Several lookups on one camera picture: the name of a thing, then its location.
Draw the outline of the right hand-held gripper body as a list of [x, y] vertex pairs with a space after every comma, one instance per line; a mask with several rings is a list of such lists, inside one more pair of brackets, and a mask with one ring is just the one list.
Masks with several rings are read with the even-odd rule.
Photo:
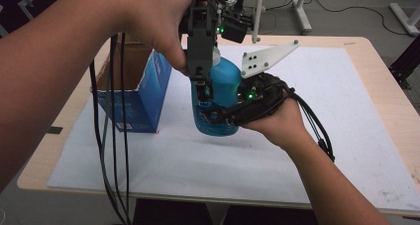
[[235, 126], [248, 124], [272, 115], [287, 97], [293, 95], [287, 83], [267, 73], [299, 47], [299, 42], [246, 52], [242, 59], [242, 79], [238, 96], [240, 102], [226, 110], [226, 121]]

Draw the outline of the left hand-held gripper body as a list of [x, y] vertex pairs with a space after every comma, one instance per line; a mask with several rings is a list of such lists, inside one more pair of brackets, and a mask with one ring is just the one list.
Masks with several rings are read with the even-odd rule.
[[187, 35], [189, 78], [196, 84], [208, 84], [213, 66], [217, 36], [241, 43], [254, 28], [254, 17], [244, 12], [244, 0], [193, 0], [179, 25]]

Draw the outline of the blue plastic bottle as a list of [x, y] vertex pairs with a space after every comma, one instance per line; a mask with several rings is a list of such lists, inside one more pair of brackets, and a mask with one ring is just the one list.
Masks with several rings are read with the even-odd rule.
[[197, 87], [191, 84], [191, 99], [194, 123], [199, 132], [216, 137], [231, 136], [237, 133], [238, 126], [226, 121], [211, 125], [201, 114], [207, 109], [227, 109], [238, 104], [238, 87], [242, 82], [241, 72], [237, 66], [221, 56], [217, 47], [213, 49], [213, 66], [210, 70], [211, 91], [213, 96], [200, 101]]

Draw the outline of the blue cardboard box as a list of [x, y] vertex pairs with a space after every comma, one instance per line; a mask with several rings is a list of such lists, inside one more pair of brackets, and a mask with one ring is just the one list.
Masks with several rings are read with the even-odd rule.
[[116, 128], [133, 133], [155, 133], [172, 67], [165, 57], [141, 44], [116, 43], [113, 56], [114, 99], [107, 57], [96, 76], [98, 102]]

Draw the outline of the person's right hand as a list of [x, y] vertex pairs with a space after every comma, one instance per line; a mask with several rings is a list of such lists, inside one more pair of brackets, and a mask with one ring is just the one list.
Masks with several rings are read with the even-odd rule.
[[245, 124], [243, 128], [263, 134], [271, 143], [287, 152], [312, 142], [298, 103], [292, 98], [287, 98], [272, 115]]

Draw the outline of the person's left hand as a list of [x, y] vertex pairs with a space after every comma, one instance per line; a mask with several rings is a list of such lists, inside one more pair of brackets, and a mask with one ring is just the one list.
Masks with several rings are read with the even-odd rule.
[[178, 26], [192, 0], [109, 0], [114, 33], [126, 33], [163, 54], [171, 66], [189, 75]]

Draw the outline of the white foam mat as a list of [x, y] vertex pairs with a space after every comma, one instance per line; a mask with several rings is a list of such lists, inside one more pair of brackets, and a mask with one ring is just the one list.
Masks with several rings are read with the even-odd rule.
[[[332, 142], [335, 164], [383, 212], [420, 215], [420, 191], [407, 172], [346, 50], [300, 47], [271, 69], [313, 109]], [[99, 162], [86, 105], [64, 144], [50, 187], [101, 191], [110, 180], [135, 196], [307, 207], [289, 156], [263, 135], [241, 129], [210, 137], [195, 125], [186, 77], [173, 73], [158, 131], [107, 133]]]

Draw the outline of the white standing desk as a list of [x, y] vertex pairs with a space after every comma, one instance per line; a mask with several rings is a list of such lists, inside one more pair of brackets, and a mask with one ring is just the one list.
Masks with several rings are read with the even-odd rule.
[[[303, 8], [304, 1], [305, 0], [292, 1], [292, 7], [294, 8], [296, 16], [298, 17], [300, 21], [302, 35], [308, 34], [312, 31], [311, 24]], [[260, 29], [262, 11], [263, 11], [263, 0], [256, 0], [256, 4], [253, 8], [253, 14], [254, 14], [254, 29], [252, 30], [252, 43], [253, 44], [258, 43], [261, 40], [259, 38], [259, 29]]]

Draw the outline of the white stand leg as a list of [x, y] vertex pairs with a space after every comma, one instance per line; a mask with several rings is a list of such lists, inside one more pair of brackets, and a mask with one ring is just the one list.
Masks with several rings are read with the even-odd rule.
[[397, 3], [390, 3], [389, 8], [409, 36], [417, 37], [420, 35], [420, 31], [416, 28], [416, 24], [420, 21], [420, 5], [411, 15], [407, 15]]

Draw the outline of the black metal post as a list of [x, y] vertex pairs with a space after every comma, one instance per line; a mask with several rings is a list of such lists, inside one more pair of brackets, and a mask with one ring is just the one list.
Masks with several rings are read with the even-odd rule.
[[420, 34], [388, 68], [396, 82], [407, 87], [406, 79], [420, 65]]

